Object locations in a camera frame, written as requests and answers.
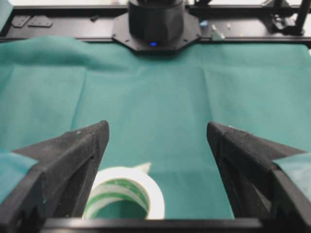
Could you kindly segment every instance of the black metal frame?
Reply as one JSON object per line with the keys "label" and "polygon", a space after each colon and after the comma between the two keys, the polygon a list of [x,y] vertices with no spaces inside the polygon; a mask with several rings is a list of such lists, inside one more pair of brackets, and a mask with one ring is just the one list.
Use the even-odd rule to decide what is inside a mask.
{"label": "black metal frame", "polygon": [[[295,43],[311,48],[311,25],[305,24],[310,13],[311,0],[303,0],[295,6],[282,6],[284,1],[276,0],[269,5],[208,5],[196,2],[187,5],[186,10],[208,25],[202,26],[202,36],[197,43]],[[113,19],[127,12],[126,6],[33,6],[14,7],[5,29],[0,35],[0,42],[26,39],[41,35],[64,35],[87,42],[114,42]],[[298,14],[294,27],[276,30],[273,17],[282,20]],[[51,19],[50,28],[22,28],[11,25],[14,16],[45,15]],[[215,30],[222,33],[224,39],[215,39]]]}

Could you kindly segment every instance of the mounting plate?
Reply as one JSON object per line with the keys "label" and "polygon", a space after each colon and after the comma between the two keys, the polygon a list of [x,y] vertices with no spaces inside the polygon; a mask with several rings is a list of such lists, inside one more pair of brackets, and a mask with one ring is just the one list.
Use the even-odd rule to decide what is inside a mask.
{"label": "mounting plate", "polygon": [[201,38],[199,19],[185,13],[184,30],[181,37],[165,43],[146,42],[130,34],[128,13],[116,17],[113,26],[113,39],[140,52],[172,52],[179,50]]}

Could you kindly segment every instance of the green cloth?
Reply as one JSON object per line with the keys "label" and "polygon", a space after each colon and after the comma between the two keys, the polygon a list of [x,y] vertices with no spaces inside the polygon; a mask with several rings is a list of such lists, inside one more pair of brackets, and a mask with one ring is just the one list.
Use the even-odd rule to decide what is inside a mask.
{"label": "green cloth", "polygon": [[13,6],[9,3],[8,0],[0,0],[0,32],[3,29],[12,11]]}
{"label": "green cloth", "polygon": [[273,161],[311,201],[311,153],[296,154]]}
{"label": "green cloth", "polygon": [[150,161],[166,218],[232,218],[207,123],[310,150],[310,73],[302,45],[195,44],[146,56],[64,37],[0,44],[0,147],[106,119],[101,169]]}
{"label": "green cloth", "polygon": [[0,148],[0,204],[38,161]]}

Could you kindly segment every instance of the roll of tape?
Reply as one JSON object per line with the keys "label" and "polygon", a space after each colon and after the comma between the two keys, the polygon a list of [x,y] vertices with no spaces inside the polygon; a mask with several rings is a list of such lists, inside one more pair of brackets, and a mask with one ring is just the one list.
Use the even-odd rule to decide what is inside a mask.
{"label": "roll of tape", "polygon": [[163,194],[146,173],[136,168],[112,167],[95,177],[84,211],[84,218],[93,218],[105,206],[120,200],[139,204],[147,212],[146,219],[163,219]]}

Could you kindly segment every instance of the small blue object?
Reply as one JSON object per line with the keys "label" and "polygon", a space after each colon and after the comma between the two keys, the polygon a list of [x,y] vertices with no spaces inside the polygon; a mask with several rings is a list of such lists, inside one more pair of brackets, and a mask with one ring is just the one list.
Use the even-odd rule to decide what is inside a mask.
{"label": "small blue object", "polygon": [[150,46],[151,46],[151,47],[156,47],[156,46],[157,46],[157,42],[151,42],[151,43],[150,43]]}
{"label": "small blue object", "polygon": [[200,26],[201,26],[201,27],[206,27],[207,25],[208,25],[207,20],[203,20],[203,21],[200,23]]}

